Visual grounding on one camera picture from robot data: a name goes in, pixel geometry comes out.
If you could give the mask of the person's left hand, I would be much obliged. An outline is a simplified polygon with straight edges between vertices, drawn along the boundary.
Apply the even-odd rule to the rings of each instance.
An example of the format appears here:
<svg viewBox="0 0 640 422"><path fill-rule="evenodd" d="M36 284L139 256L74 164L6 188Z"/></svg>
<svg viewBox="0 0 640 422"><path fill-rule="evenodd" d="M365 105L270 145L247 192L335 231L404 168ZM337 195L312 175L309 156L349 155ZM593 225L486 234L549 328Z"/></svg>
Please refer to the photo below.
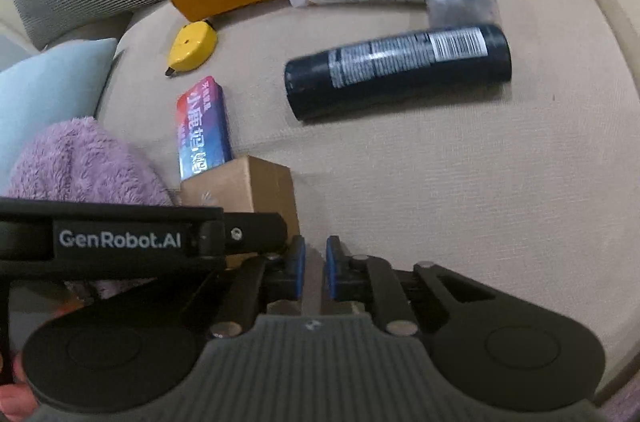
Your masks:
<svg viewBox="0 0 640 422"><path fill-rule="evenodd" d="M2 385L1 413L12 422L25 421L39 407L32 389L26 383L23 369L23 353L17 353L13 359L13 376L16 383Z"/></svg>

